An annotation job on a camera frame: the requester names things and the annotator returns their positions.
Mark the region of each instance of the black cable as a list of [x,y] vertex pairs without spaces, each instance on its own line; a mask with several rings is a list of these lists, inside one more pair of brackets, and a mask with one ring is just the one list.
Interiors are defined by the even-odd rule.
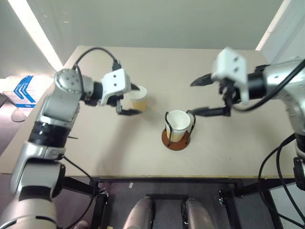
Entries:
[[281,218],[283,218],[283,219],[286,219],[287,221],[289,221],[289,222],[291,222],[291,223],[293,223],[293,224],[295,224],[295,225],[297,225],[297,226],[303,228],[303,225],[302,225],[302,224],[300,224],[300,223],[294,221],[293,219],[288,218],[287,216],[284,216],[284,215],[278,213],[276,209],[274,209],[272,206],[269,205],[269,203],[265,200],[265,198],[264,198],[264,196],[263,196],[263,188],[262,188],[262,172],[263,172],[263,168],[264,168],[264,166],[265,166],[267,160],[268,160],[277,150],[278,150],[278,147],[277,147],[276,149],[274,149],[274,150],[273,150],[273,151],[263,160],[263,162],[262,162],[262,164],[261,164],[261,167],[260,167],[259,173],[258,173],[258,178],[257,178],[259,195],[260,195],[262,201],[264,202],[264,204],[265,204],[272,212],[274,212],[277,216],[279,216],[279,217],[281,217]]
[[267,103],[270,99],[272,99],[274,96],[276,96],[276,94],[278,94],[303,68],[305,67],[305,59],[302,60],[299,65],[296,66],[296,68],[294,68],[292,70],[292,72],[290,72],[285,79],[283,79],[278,86],[268,95],[266,95],[263,99],[261,99],[259,102],[257,102],[256,104],[246,108],[246,109],[240,109],[237,108],[235,106],[232,106],[232,108],[236,111],[239,112],[248,112],[248,111],[252,111],[262,105],[264,105],[265,103]]
[[81,61],[81,59],[86,55],[88,54],[89,52],[93,51],[93,50],[102,50],[104,51],[105,53],[107,53],[112,59],[113,59],[113,62],[118,62],[118,60],[114,57],[114,55],[109,52],[107,49],[105,48],[101,48],[101,47],[93,47],[93,48],[90,48],[88,49],[87,51],[85,51],[82,55],[79,56],[79,58],[77,58],[77,60],[75,61],[74,66],[78,65],[78,63]]
[[[75,163],[71,162],[66,156],[63,156],[63,158],[68,161],[71,165],[75,166],[76,168],[78,168],[81,172],[83,172],[84,174],[86,174],[86,176],[90,179],[91,182],[93,182],[93,178],[85,171],[83,170],[82,168],[80,168],[78,165],[76,165]],[[75,224],[77,224],[79,221],[81,221],[81,219],[84,217],[84,215],[86,215],[86,213],[88,212],[92,202],[93,202],[93,199],[95,197],[95,187],[93,187],[93,193],[92,193],[92,196],[91,196],[91,199],[90,199],[90,202],[87,206],[87,208],[85,209],[84,213],[72,224],[70,224],[69,226],[67,226],[66,228],[64,229],[70,229],[72,228]]]
[[301,217],[301,219],[303,220],[303,222],[305,223],[305,217],[304,215],[302,214],[300,208],[297,206],[295,200],[292,198],[288,188],[287,188],[287,185],[284,181],[284,178],[282,176],[282,172],[281,172],[281,168],[280,168],[280,154],[281,154],[281,151],[282,151],[282,148],[283,146],[287,145],[288,143],[292,142],[293,140],[295,140],[295,135],[292,134],[290,135],[285,141],[283,141],[281,143],[281,145],[278,147],[278,150],[277,150],[277,153],[276,153],[276,168],[277,168],[277,173],[278,173],[278,176],[280,177],[280,180],[281,180],[281,183],[283,185],[283,188],[286,192],[286,194],[288,195],[288,198],[290,199],[292,205],[294,206],[295,210],[297,211],[297,213],[299,214],[299,216]]

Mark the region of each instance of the black wire cup holder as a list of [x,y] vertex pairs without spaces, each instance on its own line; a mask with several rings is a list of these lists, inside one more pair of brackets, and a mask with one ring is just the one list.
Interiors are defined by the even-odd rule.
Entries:
[[188,146],[188,144],[190,143],[191,140],[191,133],[195,127],[196,124],[196,117],[195,115],[191,112],[191,110],[187,110],[186,113],[189,115],[191,114],[193,116],[193,124],[192,127],[190,129],[190,132],[188,132],[188,130],[186,130],[186,132],[184,133],[182,139],[179,142],[172,142],[172,135],[173,135],[173,128],[170,125],[170,123],[167,120],[167,115],[169,114],[169,112],[167,111],[165,113],[165,122],[168,125],[169,129],[170,129],[170,134],[169,134],[169,138],[167,137],[166,134],[166,125],[165,125],[165,129],[162,131],[162,142],[163,144],[171,149],[171,150],[182,150],[184,148],[186,148]]

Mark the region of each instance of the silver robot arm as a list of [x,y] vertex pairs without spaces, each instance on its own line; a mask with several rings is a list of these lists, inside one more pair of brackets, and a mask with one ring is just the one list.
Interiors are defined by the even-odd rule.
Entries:
[[246,59],[230,48],[221,51],[213,63],[213,72],[191,83],[191,86],[205,86],[220,82],[219,93],[223,94],[225,107],[208,107],[192,110],[200,116],[231,116],[234,104],[247,105],[251,99],[264,99],[270,95],[282,81],[295,72],[295,76],[271,99],[281,99],[286,104],[291,126],[295,132],[294,171],[297,186],[305,190],[305,62],[299,58],[272,64],[257,66],[255,72],[246,73]]
[[14,200],[0,217],[0,229],[55,229],[56,210],[52,198],[62,188],[65,166],[59,162],[65,143],[80,109],[88,105],[111,105],[121,115],[137,110],[122,110],[120,100],[131,89],[125,70],[106,74],[101,82],[82,76],[74,69],[62,69],[54,77],[55,87],[41,107],[28,141],[24,142],[10,183]]

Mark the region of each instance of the table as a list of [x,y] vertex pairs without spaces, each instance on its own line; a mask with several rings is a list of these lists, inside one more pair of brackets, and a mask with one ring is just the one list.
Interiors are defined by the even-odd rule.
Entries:
[[[72,67],[88,46],[79,46],[65,64]],[[148,110],[139,116],[118,116],[112,107],[81,110],[68,139],[66,156],[92,176],[103,177],[256,177],[263,159],[293,131],[285,106],[270,101],[232,117],[198,117],[188,147],[171,151],[161,142],[164,114],[171,110],[223,106],[218,85],[190,87],[197,77],[211,72],[220,50],[108,48],[130,75],[132,82],[148,90]],[[257,51],[239,51],[248,60],[247,70],[265,64]],[[80,62],[81,72],[100,80],[111,71],[112,60],[93,51]],[[0,173],[11,173],[22,143],[28,139],[42,99],[0,157]],[[125,97],[125,108],[131,107]],[[281,156],[282,173],[293,176],[293,145]],[[66,164],[68,176],[83,174]],[[264,177],[277,177],[275,158],[265,166]]]

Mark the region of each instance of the paper cup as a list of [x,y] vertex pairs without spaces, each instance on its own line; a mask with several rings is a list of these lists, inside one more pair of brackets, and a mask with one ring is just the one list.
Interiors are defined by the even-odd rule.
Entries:
[[[185,131],[189,127],[191,123],[191,118],[189,115],[184,111],[171,111],[167,115],[167,121],[172,127],[172,142],[179,142],[183,137]],[[167,123],[166,124],[166,134],[167,138],[170,138],[170,128]]]
[[147,90],[145,87],[142,86],[138,86],[138,88],[140,89],[139,91],[132,90],[128,93],[128,95],[134,109],[139,111],[145,111],[147,109],[147,104],[146,104]]

